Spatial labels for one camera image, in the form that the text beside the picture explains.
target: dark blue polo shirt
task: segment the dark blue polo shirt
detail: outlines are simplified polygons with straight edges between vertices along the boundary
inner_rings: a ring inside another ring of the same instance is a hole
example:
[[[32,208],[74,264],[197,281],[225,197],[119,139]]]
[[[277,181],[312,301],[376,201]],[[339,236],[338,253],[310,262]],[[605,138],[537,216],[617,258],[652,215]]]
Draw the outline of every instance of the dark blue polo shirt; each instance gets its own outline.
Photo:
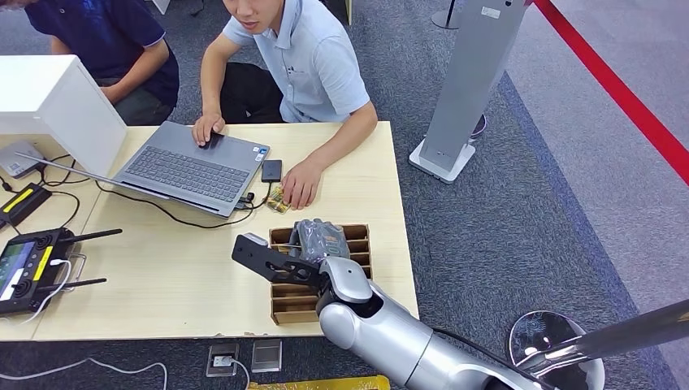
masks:
[[[64,42],[94,79],[123,77],[144,47],[165,36],[144,0],[39,0],[25,10],[31,25]],[[172,50],[141,86],[163,104],[177,104],[180,72]]]

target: stanchion base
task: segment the stanchion base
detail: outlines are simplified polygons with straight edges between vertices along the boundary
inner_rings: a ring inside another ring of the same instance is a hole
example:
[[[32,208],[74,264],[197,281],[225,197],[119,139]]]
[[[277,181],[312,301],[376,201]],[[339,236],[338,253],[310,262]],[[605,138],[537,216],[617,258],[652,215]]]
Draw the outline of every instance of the stanchion base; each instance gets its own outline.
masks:
[[[446,28],[448,30],[456,30],[459,28],[459,18],[456,13],[453,13],[450,17],[450,23],[446,23],[448,21],[447,11],[437,11],[435,14],[431,15],[431,20],[433,24],[440,28]]]
[[[509,358],[515,366],[528,355],[550,349],[586,332],[571,319],[552,311],[524,314],[509,333]],[[540,377],[560,390],[603,390],[605,369],[600,359],[553,370]]]
[[[414,149],[409,155],[409,162],[411,165],[417,167],[418,169],[426,172],[429,175],[440,179],[443,183],[451,184],[459,176],[459,172],[462,171],[466,163],[469,162],[469,158],[474,155],[476,148],[469,145],[468,143],[462,146],[459,152],[459,157],[454,163],[454,167],[451,171],[447,171],[441,167],[438,167],[433,162],[430,162],[421,156],[421,149],[423,149],[423,144],[426,140],[421,141],[420,144]]]

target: silver stand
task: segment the silver stand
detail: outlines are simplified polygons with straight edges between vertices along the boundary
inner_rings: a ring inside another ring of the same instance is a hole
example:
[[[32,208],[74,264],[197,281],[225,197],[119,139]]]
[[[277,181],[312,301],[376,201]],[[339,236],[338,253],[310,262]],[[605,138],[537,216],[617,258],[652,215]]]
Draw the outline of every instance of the silver stand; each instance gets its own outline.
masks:
[[[469,136],[488,104],[493,85],[505,71],[527,10],[523,3],[507,3],[468,0],[454,18],[461,29],[448,74],[426,139],[409,156],[412,165],[445,183],[457,178],[475,152],[468,145]]]
[[[586,332],[571,319],[552,311],[524,314],[509,333],[509,358],[515,366],[528,365],[527,358]],[[545,373],[533,372],[546,384],[561,390],[603,390],[605,369],[601,359],[549,367]]]
[[[459,20],[457,20],[457,18],[453,18],[453,11],[454,0],[452,0],[450,3],[450,9],[447,13],[445,13],[445,11],[437,11],[431,16],[431,21],[440,28],[456,30],[459,28]]]

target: black device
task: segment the black device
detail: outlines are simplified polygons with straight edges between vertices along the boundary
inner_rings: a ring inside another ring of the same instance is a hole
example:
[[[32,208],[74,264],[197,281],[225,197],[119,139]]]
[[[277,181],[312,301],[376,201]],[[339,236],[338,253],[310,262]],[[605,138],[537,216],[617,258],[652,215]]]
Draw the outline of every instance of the black device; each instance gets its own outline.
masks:
[[[10,201],[0,208],[0,220],[11,223],[12,226],[19,225],[26,219],[38,206],[53,193],[38,184],[29,183],[24,189],[19,191]]]
[[[119,234],[122,229],[75,236],[64,227],[19,235],[9,240],[0,255],[0,314],[36,312],[57,287],[61,266],[54,259],[67,259],[79,241]],[[103,280],[79,282],[85,285]]]
[[[321,285],[318,265],[282,254],[258,243],[251,236],[237,236],[232,259],[272,283],[301,284],[312,288]]]
[[[211,129],[210,130],[210,141],[206,142],[203,145],[199,145],[198,147],[204,150],[208,149],[214,149],[215,146],[218,144],[218,142],[223,138],[222,134],[218,134],[215,132],[215,130]]]
[[[282,180],[282,160],[266,160],[263,162],[261,181],[263,183],[278,183]]]

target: black pants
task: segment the black pants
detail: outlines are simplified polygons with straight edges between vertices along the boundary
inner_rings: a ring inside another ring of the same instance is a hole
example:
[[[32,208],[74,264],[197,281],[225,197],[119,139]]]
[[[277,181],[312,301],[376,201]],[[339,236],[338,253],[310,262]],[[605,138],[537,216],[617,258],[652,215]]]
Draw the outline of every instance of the black pants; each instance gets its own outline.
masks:
[[[282,92],[269,71],[250,63],[227,63],[220,110],[228,124],[281,124]]]
[[[96,84],[107,87],[120,79],[96,79]],[[162,104],[157,97],[142,87],[115,103],[115,111],[128,126],[159,126],[172,112],[172,107]]]

